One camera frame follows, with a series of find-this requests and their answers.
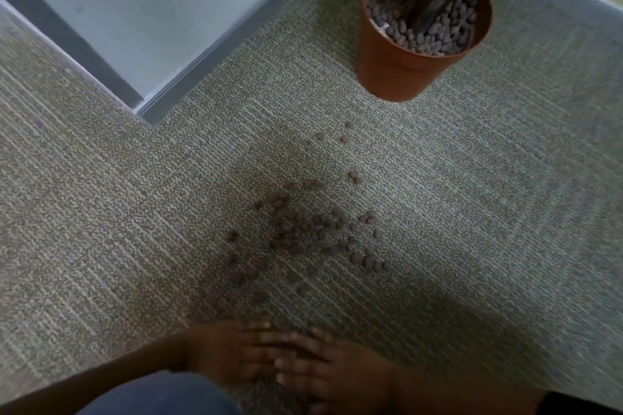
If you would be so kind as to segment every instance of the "forearm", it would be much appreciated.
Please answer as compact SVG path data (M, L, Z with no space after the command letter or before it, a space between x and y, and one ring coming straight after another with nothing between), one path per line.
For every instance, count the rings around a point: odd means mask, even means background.
M76 374L0 407L0 415L74 415L100 395L161 370L186 370L186 341L180 333L134 353Z
M426 376L399 368L390 382L393 412L403 415L534 415L544 391Z

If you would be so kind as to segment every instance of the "gray patterned carpet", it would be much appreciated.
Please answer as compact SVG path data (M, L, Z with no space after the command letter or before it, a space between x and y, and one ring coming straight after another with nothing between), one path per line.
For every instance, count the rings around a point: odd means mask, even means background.
M4 15L0 400L191 320L263 313L623 408L623 48L547 0L493 2L484 45L395 105L354 78L358 0L294 0L154 128ZM268 233L253 200L304 178L326 189L296 207L378 210L391 273L279 253L231 283L225 230L251 265ZM236 397L300 410L270 383Z

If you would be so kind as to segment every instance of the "plant pot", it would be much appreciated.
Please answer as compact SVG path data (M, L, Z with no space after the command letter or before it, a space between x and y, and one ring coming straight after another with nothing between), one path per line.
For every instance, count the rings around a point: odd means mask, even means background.
M381 34L366 13L362 0L356 71L368 92L391 102L405 102L426 89L444 70L467 56L487 36L491 26L490 0L478 0L470 44L451 56L428 56L401 48Z

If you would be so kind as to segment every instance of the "person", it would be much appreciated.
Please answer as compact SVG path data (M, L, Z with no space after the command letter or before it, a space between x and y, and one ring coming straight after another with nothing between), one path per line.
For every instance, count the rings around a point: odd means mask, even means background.
M226 321L183 330L25 395L0 414L236 415L221 389L267 377L314 396L314 415L617 413L537 389L419 374L319 328L304 335L266 321Z

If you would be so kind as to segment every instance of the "floor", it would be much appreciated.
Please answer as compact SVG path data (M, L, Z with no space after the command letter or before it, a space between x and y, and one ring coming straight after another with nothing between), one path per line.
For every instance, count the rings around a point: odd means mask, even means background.
M397 105L355 80L358 0L292 0L156 127L0 16L0 401L190 322L262 313L622 409L623 47L549 0L493 4L484 44ZM268 233L253 200L305 178L326 187L296 207L376 208L385 240L357 239L393 271L277 253L233 285L224 233L242 231L250 266ZM272 383L234 397L301 411Z

